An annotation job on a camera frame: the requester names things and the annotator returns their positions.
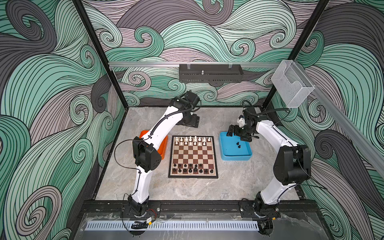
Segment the black perforated wall tray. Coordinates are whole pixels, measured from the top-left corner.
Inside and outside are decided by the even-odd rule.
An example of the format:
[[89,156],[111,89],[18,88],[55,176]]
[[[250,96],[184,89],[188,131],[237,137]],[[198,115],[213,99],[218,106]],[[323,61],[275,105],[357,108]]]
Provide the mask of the black perforated wall tray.
[[208,83],[220,86],[224,83],[240,83],[244,72],[238,64],[180,64],[181,83]]

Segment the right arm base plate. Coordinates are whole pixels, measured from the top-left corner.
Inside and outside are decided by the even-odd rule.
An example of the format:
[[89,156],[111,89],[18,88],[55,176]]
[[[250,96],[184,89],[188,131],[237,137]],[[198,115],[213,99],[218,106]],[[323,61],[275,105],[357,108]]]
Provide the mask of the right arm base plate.
[[281,214],[278,210],[278,205],[266,205],[259,200],[239,202],[241,216],[243,218],[255,218],[255,219],[278,219]]

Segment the aluminium rail wall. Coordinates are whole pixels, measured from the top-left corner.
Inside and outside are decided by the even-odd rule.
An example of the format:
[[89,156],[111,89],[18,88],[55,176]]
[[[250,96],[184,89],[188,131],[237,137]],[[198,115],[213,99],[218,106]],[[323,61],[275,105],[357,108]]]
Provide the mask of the aluminium rail wall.
[[133,62],[108,62],[111,68],[176,68],[179,65],[241,65],[242,68],[277,68],[280,62],[144,62],[144,61],[133,61]]
[[314,88],[313,93],[327,112],[353,141],[366,160],[382,176],[384,174],[384,126],[377,125],[384,97],[361,83],[340,83],[336,77],[318,67],[304,69],[296,63],[299,78]]

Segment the clear plastic wall holder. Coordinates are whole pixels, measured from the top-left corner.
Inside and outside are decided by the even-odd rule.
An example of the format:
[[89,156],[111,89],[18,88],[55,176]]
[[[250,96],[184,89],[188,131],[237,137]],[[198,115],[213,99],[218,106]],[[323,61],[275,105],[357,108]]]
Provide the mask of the clear plastic wall holder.
[[271,80],[289,109],[298,108],[315,89],[305,69],[293,60],[282,61]]

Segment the aluminium rail right wall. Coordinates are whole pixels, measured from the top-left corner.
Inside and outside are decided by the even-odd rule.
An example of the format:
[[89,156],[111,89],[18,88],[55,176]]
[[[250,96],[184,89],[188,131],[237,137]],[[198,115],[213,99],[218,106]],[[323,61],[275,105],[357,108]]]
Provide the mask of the aluminium rail right wall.
[[353,141],[366,160],[382,176],[384,174],[384,126],[377,125],[384,97],[361,83],[340,83],[336,77],[318,67],[304,69],[296,63],[299,78],[314,88],[313,93],[327,112]]

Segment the folding chess board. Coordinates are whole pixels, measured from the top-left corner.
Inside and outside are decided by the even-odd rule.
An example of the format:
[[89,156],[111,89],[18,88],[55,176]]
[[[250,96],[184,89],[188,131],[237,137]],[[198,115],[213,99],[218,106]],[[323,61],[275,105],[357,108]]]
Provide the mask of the folding chess board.
[[172,136],[169,178],[218,179],[213,136]]

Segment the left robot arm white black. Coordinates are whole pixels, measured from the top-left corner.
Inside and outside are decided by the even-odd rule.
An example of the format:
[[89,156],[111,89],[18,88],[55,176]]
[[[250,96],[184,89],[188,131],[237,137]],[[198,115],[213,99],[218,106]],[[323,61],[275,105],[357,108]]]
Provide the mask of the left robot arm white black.
[[131,139],[136,171],[136,180],[133,192],[128,196],[128,203],[133,212],[142,216],[148,208],[150,198],[149,189],[154,170],[162,160],[158,149],[168,133],[176,125],[197,128],[200,117],[195,112],[200,98],[192,91],[187,91],[180,97],[170,101],[162,118],[143,137]]

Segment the orange plastic tray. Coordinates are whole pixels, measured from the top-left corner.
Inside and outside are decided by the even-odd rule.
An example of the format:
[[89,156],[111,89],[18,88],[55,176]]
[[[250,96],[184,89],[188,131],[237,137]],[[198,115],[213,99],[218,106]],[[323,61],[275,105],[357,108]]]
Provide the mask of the orange plastic tray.
[[[144,138],[144,136],[145,136],[148,132],[149,132],[149,131],[147,131],[147,130],[143,130],[143,131],[141,131],[139,137],[140,137],[140,138]],[[159,147],[159,149],[158,149],[158,153],[161,155],[162,160],[165,159],[165,153],[166,153],[166,149],[167,149],[167,144],[168,144],[168,136],[166,136],[166,137],[163,139],[163,141],[162,141],[162,143],[161,143],[161,145],[160,145],[160,147]]]

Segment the blue plastic tray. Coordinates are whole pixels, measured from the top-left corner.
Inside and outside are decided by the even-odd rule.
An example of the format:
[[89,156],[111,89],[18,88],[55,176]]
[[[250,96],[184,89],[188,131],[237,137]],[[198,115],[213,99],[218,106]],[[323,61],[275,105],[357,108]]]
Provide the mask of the blue plastic tray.
[[221,158],[223,161],[248,161],[253,156],[250,143],[241,141],[240,137],[233,135],[226,136],[227,132],[221,132],[219,135],[219,145]]

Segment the aluminium rail back wall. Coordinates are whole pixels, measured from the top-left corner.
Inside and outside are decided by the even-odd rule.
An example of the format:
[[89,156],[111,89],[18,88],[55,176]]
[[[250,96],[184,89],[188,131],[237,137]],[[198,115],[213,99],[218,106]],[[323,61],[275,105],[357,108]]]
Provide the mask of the aluminium rail back wall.
[[242,68],[277,68],[280,62],[144,62],[144,61],[133,61],[133,62],[108,62],[111,68],[176,68],[179,65],[241,65]]

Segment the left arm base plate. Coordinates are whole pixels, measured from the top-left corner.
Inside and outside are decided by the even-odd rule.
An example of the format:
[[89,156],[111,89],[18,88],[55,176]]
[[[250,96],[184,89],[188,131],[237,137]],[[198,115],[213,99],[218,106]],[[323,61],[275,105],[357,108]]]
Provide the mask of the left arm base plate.
[[161,211],[161,202],[149,201],[141,206],[136,204],[124,203],[122,206],[121,217],[130,219],[143,219],[148,217],[157,217]]

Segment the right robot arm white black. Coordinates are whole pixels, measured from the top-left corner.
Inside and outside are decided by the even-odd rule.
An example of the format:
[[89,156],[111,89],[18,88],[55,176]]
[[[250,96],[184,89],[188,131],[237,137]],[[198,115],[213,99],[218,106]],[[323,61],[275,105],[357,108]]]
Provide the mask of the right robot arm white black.
[[235,135],[241,141],[250,143],[261,135],[275,149],[274,177],[256,197],[259,209],[266,205],[275,206],[287,191],[311,178],[311,151],[306,145],[300,145],[286,136],[267,116],[273,112],[288,112],[288,108],[258,113],[248,100],[242,101],[241,105],[243,114],[239,116],[237,125],[229,126],[227,136]]

